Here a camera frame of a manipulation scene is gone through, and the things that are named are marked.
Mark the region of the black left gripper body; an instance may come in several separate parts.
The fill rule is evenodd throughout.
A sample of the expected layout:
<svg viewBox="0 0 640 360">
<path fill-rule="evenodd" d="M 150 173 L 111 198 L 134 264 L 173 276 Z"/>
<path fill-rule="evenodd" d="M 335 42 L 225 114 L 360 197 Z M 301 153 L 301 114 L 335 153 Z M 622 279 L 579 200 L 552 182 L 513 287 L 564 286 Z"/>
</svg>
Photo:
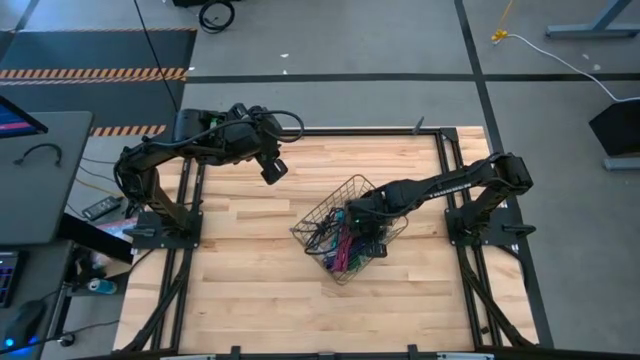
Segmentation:
<svg viewBox="0 0 640 360">
<path fill-rule="evenodd" d="M 276 159 L 280 145 L 276 136 L 281 126 L 266 107 L 235 107 L 238 120 L 248 120 L 234 126 L 234 153 L 242 158 L 257 156 L 259 159 Z"/>
</svg>

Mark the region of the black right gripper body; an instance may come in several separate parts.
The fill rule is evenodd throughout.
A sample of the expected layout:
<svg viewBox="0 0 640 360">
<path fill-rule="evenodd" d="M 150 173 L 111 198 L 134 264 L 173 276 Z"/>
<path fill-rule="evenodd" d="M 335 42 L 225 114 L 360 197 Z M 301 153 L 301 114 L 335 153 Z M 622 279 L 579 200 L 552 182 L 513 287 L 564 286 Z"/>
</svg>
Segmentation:
<svg viewBox="0 0 640 360">
<path fill-rule="evenodd" d="M 347 226 L 354 236 L 374 236 L 391 225 L 384 198 L 373 194 L 347 202 Z"/>
</svg>

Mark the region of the wire mesh basket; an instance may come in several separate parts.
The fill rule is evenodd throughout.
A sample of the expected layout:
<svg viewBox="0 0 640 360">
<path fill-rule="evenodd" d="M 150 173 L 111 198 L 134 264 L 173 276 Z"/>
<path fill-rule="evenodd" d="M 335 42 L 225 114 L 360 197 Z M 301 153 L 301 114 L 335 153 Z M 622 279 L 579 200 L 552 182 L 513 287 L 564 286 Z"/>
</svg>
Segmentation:
<svg viewBox="0 0 640 360">
<path fill-rule="evenodd" d="M 388 245 L 408 226 L 405 217 L 391 219 L 391 225 L 374 236 L 354 236 L 347 226 L 347 202 L 374 189 L 362 175 L 354 175 L 290 228 L 304 253 L 314 259 L 339 285 L 345 285 L 373 259 L 369 247 Z"/>
</svg>

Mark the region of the pink printed sheet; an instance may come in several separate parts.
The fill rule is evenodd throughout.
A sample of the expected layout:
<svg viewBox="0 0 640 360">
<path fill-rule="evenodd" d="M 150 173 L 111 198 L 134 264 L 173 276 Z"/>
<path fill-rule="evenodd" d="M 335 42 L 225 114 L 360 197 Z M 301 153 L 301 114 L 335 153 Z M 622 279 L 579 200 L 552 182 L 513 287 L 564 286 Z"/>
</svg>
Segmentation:
<svg viewBox="0 0 640 360">
<path fill-rule="evenodd" d="M 125 233 L 126 230 L 132 230 L 137 224 L 137 218 L 122 219 L 110 223 L 98 225 L 97 228 L 114 237 L 117 237 L 128 243 L 132 242 L 132 237 Z"/>
</svg>

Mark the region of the black power adapter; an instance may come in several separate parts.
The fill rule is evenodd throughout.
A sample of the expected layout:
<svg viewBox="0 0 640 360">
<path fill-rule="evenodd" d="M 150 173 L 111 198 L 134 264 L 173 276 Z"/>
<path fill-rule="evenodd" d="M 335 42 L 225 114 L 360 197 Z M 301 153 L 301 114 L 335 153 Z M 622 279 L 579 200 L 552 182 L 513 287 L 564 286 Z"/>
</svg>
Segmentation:
<svg viewBox="0 0 640 360">
<path fill-rule="evenodd" d="M 81 214 L 89 221 L 95 221 L 107 215 L 121 206 L 123 198 L 108 196 L 97 203 L 83 209 Z"/>
</svg>

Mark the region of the black hazard-striped floor mat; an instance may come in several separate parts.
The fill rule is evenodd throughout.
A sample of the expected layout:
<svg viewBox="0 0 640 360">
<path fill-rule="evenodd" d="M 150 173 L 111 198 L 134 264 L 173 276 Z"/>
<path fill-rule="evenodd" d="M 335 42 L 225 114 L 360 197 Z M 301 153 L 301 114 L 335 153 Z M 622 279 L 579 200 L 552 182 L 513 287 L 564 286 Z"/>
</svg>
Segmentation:
<svg viewBox="0 0 640 360">
<path fill-rule="evenodd" d="M 193 28 L 0 34 L 0 95 L 27 112 L 86 111 L 94 136 L 168 132 L 193 53 Z"/>
</svg>

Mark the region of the blue water bottle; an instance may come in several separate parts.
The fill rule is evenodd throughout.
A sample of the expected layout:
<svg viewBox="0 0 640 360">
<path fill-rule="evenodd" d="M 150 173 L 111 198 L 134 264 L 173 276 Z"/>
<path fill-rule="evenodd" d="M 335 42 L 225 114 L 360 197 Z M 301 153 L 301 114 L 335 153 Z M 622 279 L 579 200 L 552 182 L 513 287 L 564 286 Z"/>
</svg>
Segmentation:
<svg viewBox="0 0 640 360">
<path fill-rule="evenodd" d="M 117 284 L 110 280 L 95 278 L 87 284 L 87 288 L 98 294 L 112 295 L 117 291 Z"/>
</svg>

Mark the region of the grey desk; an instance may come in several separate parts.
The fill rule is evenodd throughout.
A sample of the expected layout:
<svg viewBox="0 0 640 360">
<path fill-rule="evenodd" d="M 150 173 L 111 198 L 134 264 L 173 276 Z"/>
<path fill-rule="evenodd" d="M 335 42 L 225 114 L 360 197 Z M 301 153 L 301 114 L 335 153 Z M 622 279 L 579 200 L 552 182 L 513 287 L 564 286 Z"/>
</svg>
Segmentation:
<svg viewBox="0 0 640 360">
<path fill-rule="evenodd" d="M 41 112 L 35 119 L 46 134 L 0 139 L 0 247 L 49 243 L 57 236 L 94 115 L 90 112 Z M 21 166 L 13 161 L 31 146 L 55 143 L 62 166 L 50 148 L 32 152 Z"/>
</svg>

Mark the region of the black desk monitor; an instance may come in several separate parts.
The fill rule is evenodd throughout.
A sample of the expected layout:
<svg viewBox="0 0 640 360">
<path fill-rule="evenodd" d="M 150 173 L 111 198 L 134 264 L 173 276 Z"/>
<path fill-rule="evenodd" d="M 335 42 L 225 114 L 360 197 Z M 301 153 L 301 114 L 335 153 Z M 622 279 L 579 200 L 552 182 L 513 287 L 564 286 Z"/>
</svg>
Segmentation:
<svg viewBox="0 0 640 360">
<path fill-rule="evenodd" d="M 0 139 L 46 134 L 48 128 L 0 95 Z"/>
</svg>

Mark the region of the grey metal table foot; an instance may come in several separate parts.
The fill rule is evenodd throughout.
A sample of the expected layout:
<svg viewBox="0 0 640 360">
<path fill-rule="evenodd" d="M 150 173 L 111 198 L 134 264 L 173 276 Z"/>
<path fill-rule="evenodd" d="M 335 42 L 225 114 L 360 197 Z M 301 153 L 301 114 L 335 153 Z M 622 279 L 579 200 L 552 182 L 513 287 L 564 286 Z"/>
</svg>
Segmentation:
<svg viewBox="0 0 640 360">
<path fill-rule="evenodd" d="M 614 20 L 633 0 L 609 0 L 605 8 L 590 23 L 549 25 L 548 38 L 634 38 L 640 34 L 640 24 L 615 24 Z"/>
<path fill-rule="evenodd" d="M 607 171 L 640 171 L 640 157 L 605 158 L 603 167 Z"/>
</svg>

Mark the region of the black box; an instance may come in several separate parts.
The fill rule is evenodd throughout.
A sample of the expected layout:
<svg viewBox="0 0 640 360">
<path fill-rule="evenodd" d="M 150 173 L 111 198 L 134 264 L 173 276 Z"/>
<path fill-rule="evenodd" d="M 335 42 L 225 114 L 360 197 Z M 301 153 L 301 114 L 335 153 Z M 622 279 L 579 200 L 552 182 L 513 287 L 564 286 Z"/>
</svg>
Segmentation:
<svg viewBox="0 0 640 360">
<path fill-rule="evenodd" d="M 610 105 L 589 126 L 609 156 L 640 153 L 640 100 Z"/>
</svg>

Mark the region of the computer keyboard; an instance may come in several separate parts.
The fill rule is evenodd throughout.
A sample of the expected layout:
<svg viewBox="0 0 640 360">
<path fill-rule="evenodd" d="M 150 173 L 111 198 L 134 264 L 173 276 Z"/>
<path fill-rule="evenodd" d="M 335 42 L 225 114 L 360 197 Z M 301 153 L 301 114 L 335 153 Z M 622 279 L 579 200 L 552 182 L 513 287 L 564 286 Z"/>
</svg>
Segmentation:
<svg viewBox="0 0 640 360">
<path fill-rule="evenodd" d="M 10 306 L 22 263 L 19 251 L 0 252 L 0 308 Z"/>
</svg>

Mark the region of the black computer mouse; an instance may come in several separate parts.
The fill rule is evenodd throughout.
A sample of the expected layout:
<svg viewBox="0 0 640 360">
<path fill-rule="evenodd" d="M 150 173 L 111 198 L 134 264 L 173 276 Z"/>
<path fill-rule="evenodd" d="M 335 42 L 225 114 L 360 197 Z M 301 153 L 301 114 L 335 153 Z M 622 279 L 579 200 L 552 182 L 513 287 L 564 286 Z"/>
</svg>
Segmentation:
<svg viewBox="0 0 640 360">
<path fill-rule="evenodd" d="M 46 304 L 43 300 L 30 300 L 22 304 L 6 326 L 2 345 L 5 349 L 29 345 L 36 337 L 39 324 L 44 316 Z"/>
</svg>

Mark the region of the black aluminium table frame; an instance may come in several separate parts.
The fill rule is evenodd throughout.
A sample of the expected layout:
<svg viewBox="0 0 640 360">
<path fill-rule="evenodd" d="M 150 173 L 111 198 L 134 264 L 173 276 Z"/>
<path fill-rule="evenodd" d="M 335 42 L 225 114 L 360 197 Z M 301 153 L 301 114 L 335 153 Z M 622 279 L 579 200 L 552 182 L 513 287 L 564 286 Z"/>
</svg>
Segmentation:
<svg viewBox="0 0 640 360">
<path fill-rule="evenodd" d="M 181 266 L 189 278 L 143 354 L 211 360 L 437 360 L 489 342 L 449 243 L 442 198 L 412 213 L 384 259 L 336 284 L 291 235 L 345 181 L 422 178 L 485 157 L 479 127 L 317 128 L 284 147 L 289 174 L 268 186 L 254 163 L 161 166 L 168 192 L 199 195 L 200 245 L 159 249 L 129 280 L 116 348 L 130 344 Z"/>
</svg>

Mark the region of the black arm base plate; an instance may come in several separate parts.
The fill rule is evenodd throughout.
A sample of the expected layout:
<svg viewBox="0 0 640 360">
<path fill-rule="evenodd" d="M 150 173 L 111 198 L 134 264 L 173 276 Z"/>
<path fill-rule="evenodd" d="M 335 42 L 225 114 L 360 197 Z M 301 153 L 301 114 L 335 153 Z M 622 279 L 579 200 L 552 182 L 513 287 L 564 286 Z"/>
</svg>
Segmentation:
<svg viewBox="0 0 640 360">
<path fill-rule="evenodd" d="M 507 246 L 515 245 L 532 228 L 517 223 L 508 208 L 498 207 L 487 217 L 466 220 L 462 209 L 445 211 L 445 222 L 450 242 L 454 246 Z"/>
<path fill-rule="evenodd" d="M 200 243 L 203 213 L 189 211 L 186 220 L 186 227 L 180 228 L 154 212 L 144 212 L 135 226 L 123 233 L 136 249 L 194 249 Z"/>
</svg>

